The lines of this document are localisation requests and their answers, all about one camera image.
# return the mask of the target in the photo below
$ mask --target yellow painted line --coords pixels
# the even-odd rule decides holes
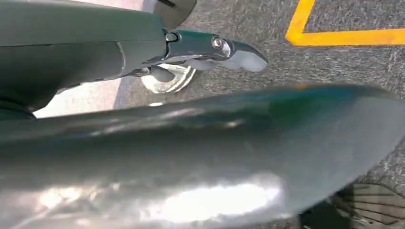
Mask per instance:
[[[311,87],[311,85],[310,84],[305,84],[305,83],[295,85],[295,88],[298,89],[298,90],[305,90],[305,89],[307,89],[309,87]]]
[[[299,0],[286,33],[286,39],[292,44],[298,46],[405,44],[405,29],[304,33],[315,1]]]

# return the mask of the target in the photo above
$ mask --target gray asphalt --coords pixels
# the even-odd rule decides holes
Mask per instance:
[[[124,78],[115,108],[180,102],[293,83],[376,84],[405,96],[405,46],[298,47],[285,39],[298,0],[198,0],[182,29],[215,32],[249,43],[269,59],[261,73],[220,66],[199,73],[177,94],[148,92],[137,78]],[[305,31],[405,27],[404,0],[317,0]],[[405,196],[405,143],[360,181],[380,183]],[[285,227],[277,223],[275,228]]]

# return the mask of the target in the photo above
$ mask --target bolt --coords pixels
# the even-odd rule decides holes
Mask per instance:
[[[211,39],[211,45],[215,49],[222,49],[224,47],[224,41],[219,36],[213,36]]]
[[[145,75],[150,74],[150,68],[141,68],[140,73]]]

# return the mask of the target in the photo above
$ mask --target asphalt pavement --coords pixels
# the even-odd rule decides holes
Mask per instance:
[[[263,89],[294,83],[374,84],[405,96],[405,46],[295,46],[285,34],[298,0],[198,0],[182,29],[214,32],[249,43],[269,59],[260,73],[218,66],[200,72],[176,94],[152,94],[140,79],[123,78],[116,109]],[[404,0],[317,0],[304,32],[405,28]],[[405,196],[405,144],[360,181]],[[283,228],[286,223],[276,223]]]

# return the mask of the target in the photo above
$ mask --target parking space marking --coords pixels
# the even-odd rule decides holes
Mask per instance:
[[[286,33],[286,39],[298,46],[404,45],[405,29],[304,32],[316,0],[299,0]]]

